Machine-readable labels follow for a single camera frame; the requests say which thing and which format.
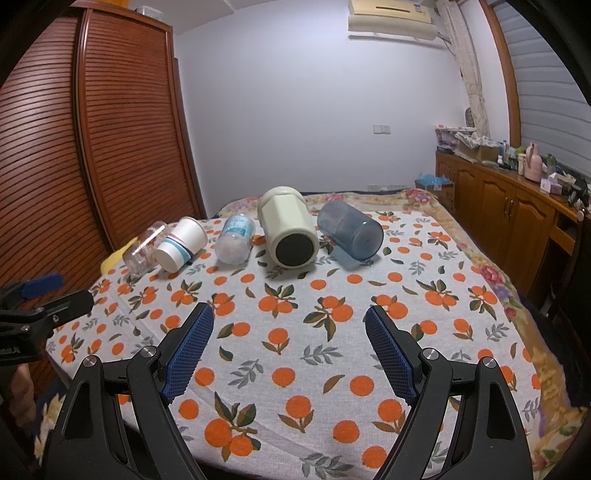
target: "pink thermos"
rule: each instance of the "pink thermos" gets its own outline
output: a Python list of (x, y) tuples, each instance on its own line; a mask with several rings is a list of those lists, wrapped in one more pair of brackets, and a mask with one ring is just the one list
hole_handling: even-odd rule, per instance
[(525, 152), (524, 175), (526, 179), (536, 183), (542, 181), (542, 157), (540, 157), (538, 144), (533, 142)]

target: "clear plastic bottle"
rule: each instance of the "clear plastic bottle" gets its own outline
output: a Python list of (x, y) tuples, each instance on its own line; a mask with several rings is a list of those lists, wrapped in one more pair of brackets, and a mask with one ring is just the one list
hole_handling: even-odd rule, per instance
[(154, 252), (171, 230), (164, 222), (154, 222), (123, 253), (123, 262), (129, 268), (131, 277), (141, 277), (156, 265)]
[(340, 200), (322, 207), (318, 229), (359, 261), (373, 257), (384, 241), (384, 230), (378, 222)]
[(255, 222), (246, 215), (233, 215), (223, 226), (216, 241), (215, 253), (220, 261), (238, 265), (248, 259), (251, 252)]

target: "cardboard box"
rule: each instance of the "cardboard box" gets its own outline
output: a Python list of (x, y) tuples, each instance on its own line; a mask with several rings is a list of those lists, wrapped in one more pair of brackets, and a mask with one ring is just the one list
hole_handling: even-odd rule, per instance
[(467, 155), (470, 158), (474, 158), (475, 160), (482, 161), (482, 160), (493, 160), (496, 159), (501, 154), (500, 147), (478, 147), (478, 148), (470, 148), (464, 142), (460, 142), (459, 150), (464, 155)]
[(453, 182), (447, 185), (423, 185), (417, 180), (414, 181), (414, 185), (418, 189), (427, 190), (437, 197), (439, 203), (441, 203), (445, 209), (450, 213), (456, 211), (456, 184)]

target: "metal screw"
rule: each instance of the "metal screw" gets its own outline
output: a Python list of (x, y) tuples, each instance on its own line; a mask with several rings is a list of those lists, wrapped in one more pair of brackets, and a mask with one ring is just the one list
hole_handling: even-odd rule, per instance
[(423, 350), (423, 356), (429, 360), (437, 360), (439, 358), (439, 352), (434, 348), (425, 348)]
[(148, 345), (142, 348), (139, 352), (144, 358), (150, 358), (151, 356), (156, 355), (156, 347), (154, 345)]
[(494, 358), (491, 358), (490, 356), (486, 356), (482, 359), (482, 363), (484, 364), (485, 367), (488, 368), (495, 368), (496, 367), (496, 360)]
[(82, 360), (82, 365), (84, 365), (85, 367), (92, 367), (97, 360), (98, 358), (94, 355), (89, 355), (84, 360)]

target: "human hand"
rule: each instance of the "human hand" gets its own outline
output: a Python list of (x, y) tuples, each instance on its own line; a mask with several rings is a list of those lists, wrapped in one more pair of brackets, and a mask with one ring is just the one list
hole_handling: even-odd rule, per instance
[(35, 420), (37, 414), (34, 399), (34, 387), (27, 364), (19, 365), (10, 382), (12, 399), (8, 410), (19, 427)]

